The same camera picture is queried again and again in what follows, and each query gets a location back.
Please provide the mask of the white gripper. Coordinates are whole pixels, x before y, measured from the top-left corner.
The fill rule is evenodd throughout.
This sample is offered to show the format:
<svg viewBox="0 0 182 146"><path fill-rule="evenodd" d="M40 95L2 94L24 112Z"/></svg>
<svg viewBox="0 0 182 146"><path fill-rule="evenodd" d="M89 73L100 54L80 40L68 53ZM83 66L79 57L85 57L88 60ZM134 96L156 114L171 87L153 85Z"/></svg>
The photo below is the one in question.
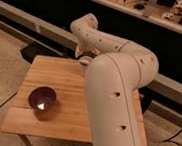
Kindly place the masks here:
<svg viewBox="0 0 182 146"><path fill-rule="evenodd" d="M75 49L75 57L78 58L79 56L81 56L81 53L89 51L91 51L94 55L100 54L99 50L93 47L93 45L90 45L89 43L85 43L83 41L78 41L77 47Z"/></svg>

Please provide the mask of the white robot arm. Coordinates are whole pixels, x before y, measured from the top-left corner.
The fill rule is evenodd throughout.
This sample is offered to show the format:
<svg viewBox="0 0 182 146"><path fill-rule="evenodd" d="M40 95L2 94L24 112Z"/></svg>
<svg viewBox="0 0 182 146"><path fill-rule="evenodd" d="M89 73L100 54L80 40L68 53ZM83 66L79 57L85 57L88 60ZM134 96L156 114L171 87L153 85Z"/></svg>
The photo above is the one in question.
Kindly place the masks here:
<svg viewBox="0 0 182 146"><path fill-rule="evenodd" d="M85 73L93 146L142 146L133 92L154 80L158 59L146 47L97 28L93 14L74 20L70 26L78 40L77 56L99 52Z"/></svg>

